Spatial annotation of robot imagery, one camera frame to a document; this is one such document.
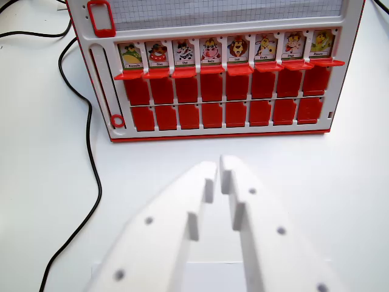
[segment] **cartoon cow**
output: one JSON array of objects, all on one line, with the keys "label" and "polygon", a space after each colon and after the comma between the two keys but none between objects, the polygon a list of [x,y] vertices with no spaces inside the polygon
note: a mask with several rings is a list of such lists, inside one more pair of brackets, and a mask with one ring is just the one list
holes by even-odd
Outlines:
[{"label": "cartoon cow", "polygon": [[161,46],[160,44],[154,44],[151,50],[148,51],[150,53],[149,59],[155,62],[164,62],[167,60],[167,50],[168,48],[165,46]]},{"label": "cartoon cow", "polygon": [[260,44],[260,47],[258,48],[258,51],[256,52],[257,56],[262,55],[262,53],[267,49],[271,55],[275,53],[275,46],[272,46],[270,44],[274,44],[275,41],[271,41],[268,39],[267,35],[262,36],[261,41],[257,41],[255,44]]},{"label": "cartoon cow", "polygon": [[293,53],[294,50],[298,50],[301,44],[299,43],[301,35],[298,32],[292,32],[288,38],[285,47],[285,51]]},{"label": "cartoon cow", "polygon": [[180,41],[178,41],[177,43],[178,43],[178,45],[177,45],[176,53],[179,55],[180,61],[186,60],[186,59],[191,60],[193,57],[193,54],[192,54],[192,50],[190,49],[190,47],[188,47],[187,42],[184,41],[181,43]]},{"label": "cartoon cow", "polygon": [[234,57],[240,57],[247,51],[247,42],[242,39],[241,36],[237,36],[232,43],[228,45],[228,48],[230,49],[230,54]]},{"label": "cartoon cow", "polygon": [[217,59],[220,58],[218,45],[215,43],[213,38],[206,40],[204,43],[204,50],[202,51],[201,60]]}]

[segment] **red clip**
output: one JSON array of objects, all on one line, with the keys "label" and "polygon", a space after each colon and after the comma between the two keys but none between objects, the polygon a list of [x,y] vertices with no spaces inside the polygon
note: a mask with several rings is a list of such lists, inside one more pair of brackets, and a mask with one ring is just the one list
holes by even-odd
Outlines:
[{"label": "red clip", "polygon": [[[115,29],[115,22],[114,22],[114,18],[112,17],[112,11],[111,11],[111,6],[109,5],[109,2],[107,0],[93,0],[93,1],[89,1],[86,5],[88,7],[89,16],[91,17],[91,22],[92,22],[93,30],[95,31],[95,35],[99,38],[114,37],[116,35],[116,29]],[[92,5],[106,5],[107,6],[109,20],[111,21],[111,28],[110,29],[97,29],[96,28],[95,18],[93,17],[93,13],[92,13],[92,7],[91,7]]]}]

